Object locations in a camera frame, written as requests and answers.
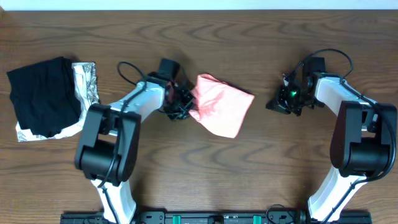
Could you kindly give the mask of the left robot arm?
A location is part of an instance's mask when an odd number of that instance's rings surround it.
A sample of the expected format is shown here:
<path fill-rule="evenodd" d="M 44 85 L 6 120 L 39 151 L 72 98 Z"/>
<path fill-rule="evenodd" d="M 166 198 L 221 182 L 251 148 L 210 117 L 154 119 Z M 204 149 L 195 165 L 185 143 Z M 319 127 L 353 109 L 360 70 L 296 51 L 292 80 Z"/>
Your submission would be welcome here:
<path fill-rule="evenodd" d="M 158 111 L 171 120 L 187 119 L 193 107 L 188 80 L 174 60 L 163 58 L 158 70 L 144 74 L 122 99 L 91 105 L 81 132 L 74 164 L 96 187 L 103 211 L 65 213 L 61 223 L 134 223 L 137 204 L 129 178 L 137 161 L 141 123 Z"/>

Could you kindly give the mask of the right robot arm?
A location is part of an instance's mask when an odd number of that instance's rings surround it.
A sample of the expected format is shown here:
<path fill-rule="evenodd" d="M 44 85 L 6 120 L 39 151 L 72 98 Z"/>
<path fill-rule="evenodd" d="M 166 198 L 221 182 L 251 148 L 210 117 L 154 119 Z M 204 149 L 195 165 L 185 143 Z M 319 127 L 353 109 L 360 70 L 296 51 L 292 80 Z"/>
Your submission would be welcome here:
<path fill-rule="evenodd" d="M 307 211 L 294 223 L 359 222 L 358 215 L 341 212 L 354 194 L 369 182 L 385 177 L 397 155 L 397 108 L 378 103 L 352 88 L 345 77 L 328 73 L 323 57 L 308 56 L 299 63 L 302 79 L 291 71 L 266 108 L 300 116 L 304 107 L 327 106 L 336 115 L 330 143 L 331 168 L 320 188 L 309 197 Z"/>

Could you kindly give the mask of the folded black garment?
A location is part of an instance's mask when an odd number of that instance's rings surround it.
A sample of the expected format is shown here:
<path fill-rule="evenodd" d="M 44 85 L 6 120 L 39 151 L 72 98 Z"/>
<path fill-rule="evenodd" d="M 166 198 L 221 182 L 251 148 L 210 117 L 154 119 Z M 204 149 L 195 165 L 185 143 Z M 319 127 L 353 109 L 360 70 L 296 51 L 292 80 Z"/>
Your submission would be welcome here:
<path fill-rule="evenodd" d="M 72 61 L 57 57 L 7 72 L 10 100 L 22 130 L 51 138 L 78 122 Z"/>

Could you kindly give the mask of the pink printed t-shirt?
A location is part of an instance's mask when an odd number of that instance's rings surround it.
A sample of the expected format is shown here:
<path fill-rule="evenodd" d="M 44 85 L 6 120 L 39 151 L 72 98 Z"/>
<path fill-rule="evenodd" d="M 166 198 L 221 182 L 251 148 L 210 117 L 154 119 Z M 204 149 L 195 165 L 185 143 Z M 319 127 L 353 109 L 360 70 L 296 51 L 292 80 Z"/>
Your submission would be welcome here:
<path fill-rule="evenodd" d="M 235 138 L 254 95 L 239 90 L 208 73 L 197 76 L 192 90 L 194 107 L 190 116 L 214 135 Z"/>

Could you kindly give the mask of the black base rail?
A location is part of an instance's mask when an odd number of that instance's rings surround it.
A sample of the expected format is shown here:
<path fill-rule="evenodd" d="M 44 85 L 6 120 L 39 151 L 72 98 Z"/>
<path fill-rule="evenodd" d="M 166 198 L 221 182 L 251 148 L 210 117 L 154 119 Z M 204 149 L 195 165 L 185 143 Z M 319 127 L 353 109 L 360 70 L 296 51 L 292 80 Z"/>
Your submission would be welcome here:
<path fill-rule="evenodd" d="M 98 213 L 65 213 L 60 216 L 61 224 L 97 224 L 113 223 Z M 130 223 L 137 224 L 309 224 L 322 223 L 309 217 L 305 210 L 293 210 L 277 205 L 271 206 L 266 212 L 239 213 L 188 213 L 167 212 L 165 210 L 146 211 L 134 214 Z M 344 211 L 339 219 L 332 224 L 372 224 L 369 212 Z"/>

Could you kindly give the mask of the white patterned folded garment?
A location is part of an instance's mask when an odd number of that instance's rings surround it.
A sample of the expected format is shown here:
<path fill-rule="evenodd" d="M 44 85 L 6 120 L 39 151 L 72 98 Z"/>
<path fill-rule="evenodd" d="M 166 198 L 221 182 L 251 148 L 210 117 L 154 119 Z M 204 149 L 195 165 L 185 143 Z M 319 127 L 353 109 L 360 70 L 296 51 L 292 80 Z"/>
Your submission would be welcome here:
<path fill-rule="evenodd" d="M 74 136 L 83 129 L 86 114 L 92 104 L 100 101 L 97 87 L 96 68 L 94 62 L 72 63 L 72 69 L 75 80 L 75 96 L 81 104 L 81 115 L 77 123 L 64 128 L 60 133 L 53 137 L 46 138 L 42 135 L 34 135 L 29 129 L 21 129 L 19 122 L 16 124 L 17 140 L 42 141 L 47 139 L 61 139 Z"/>

